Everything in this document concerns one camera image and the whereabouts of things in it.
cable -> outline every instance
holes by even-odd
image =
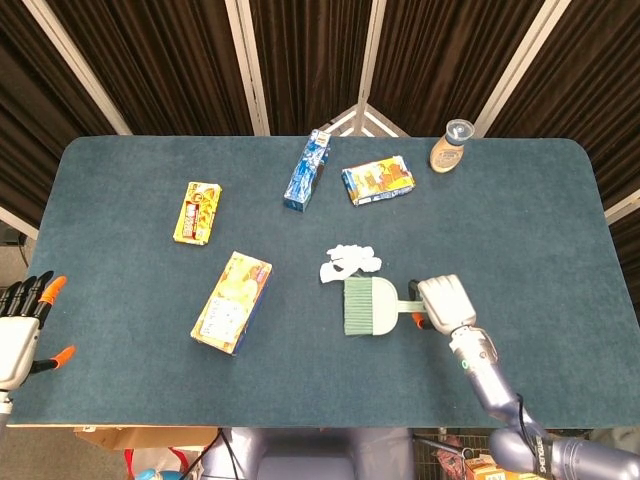
[[[211,443],[209,445],[207,445],[204,450],[202,450],[202,453],[200,453],[200,455],[198,455],[198,458],[196,458],[193,463],[191,463],[191,465],[189,465],[189,468],[187,468],[187,471],[184,472],[182,474],[182,476],[180,477],[180,480],[186,480],[186,478],[189,476],[189,474],[191,473],[191,470],[194,469],[194,467],[198,464],[198,462],[200,460],[202,460],[202,457],[204,457],[206,455],[206,453],[211,450],[211,447],[213,447],[215,445],[215,443],[218,441],[218,438],[220,438],[220,435],[222,435],[222,429],[218,429],[218,434],[216,435],[216,438],[214,438]]]
[[[220,429],[220,434],[222,435],[222,441],[227,446],[227,450],[229,452],[229,457],[231,457],[231,465],[233,466],[233,474],[236,476],[236,480],[240,480],[238,476],[238,470],[236,469],[236,455],[233,453],[233,449],[231,448],[231,444],[229,440],[227,440],[227,436],[224,434],[222,429]]]
[[[533,441],[531,440],[531,436],[529,435],[529,432],[524,424],[524,399],[522,398],[522,395],[520,395],[519,393],[516,393],[516,396],[518,397],[518,420],[520,420],[520,430],[522,431],[521,433],[522,439],[527,443],[527,446],[529,447],[529,450],[531,450],[531,453],[533,454],[533,456],[535,458],[538,458],[536,456],[536,451],[533,448]]]
[[[20,250],[20,255],[22,256],[22,261],[29,268],[29,262],[27,261],[27,256],[24,254],[24,247],[22,245],[18,245],[18,250]]]

blue box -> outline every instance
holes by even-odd
[[[285,206],[304,212],[329,160],[331,135],[314,130],[284,192]]]

floor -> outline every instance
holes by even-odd
[[[31,259],[35,242],[24,252]],[[0,288],[25,278],[27,267],[18,247],[0,247]],[[108,452],[79,440],[70,429],[9,428],[0,439],[0,480],[124,480],[121,452]]]

clear lid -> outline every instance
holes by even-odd
[[[462,120],[461,118],[450,120],[447,122],[447,131],[445,133],[447,142],[451,145],[463,145],[473,136],[475,130],[473,123],[467,120]]]

brush handle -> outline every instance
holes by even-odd
[[[426,312],[422,302],[408,302],[406,300],[398,300],[398,313],[415,312]]]

